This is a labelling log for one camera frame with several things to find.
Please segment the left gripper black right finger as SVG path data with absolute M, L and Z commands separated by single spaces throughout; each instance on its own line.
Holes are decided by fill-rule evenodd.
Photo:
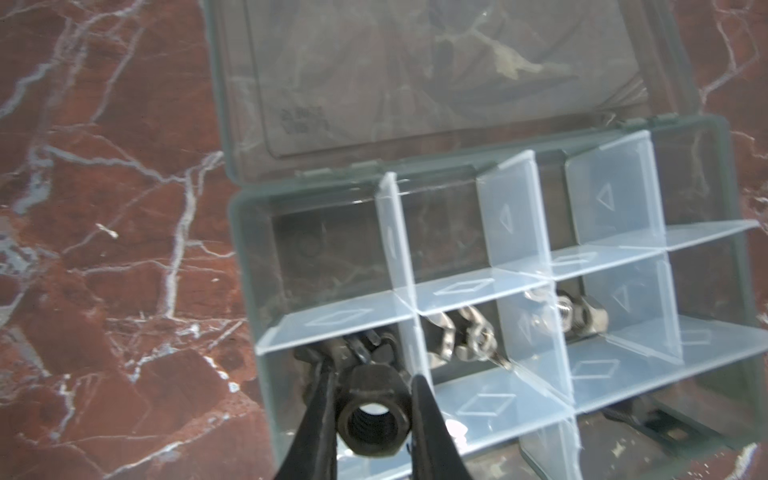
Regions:
M 459 454 L 423 375 L 411 381 L 411 459 L 416 480 L 472 478 Z

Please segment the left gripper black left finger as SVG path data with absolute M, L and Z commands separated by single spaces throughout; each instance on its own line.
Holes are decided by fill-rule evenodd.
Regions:
M 332 360 L 323 359 L 316 367 L 315 388 L 275 480 L 337 478 L 337 378 Z

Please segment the grey plastic organizer box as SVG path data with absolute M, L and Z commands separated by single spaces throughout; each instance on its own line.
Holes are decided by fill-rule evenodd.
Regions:
M 323 359 L 423 375 L 471 479 L 767 437 L 728 122 L 666 1 L 203 5 L 276 475 Z M 570 340 L 557 296 L 608 330 Z

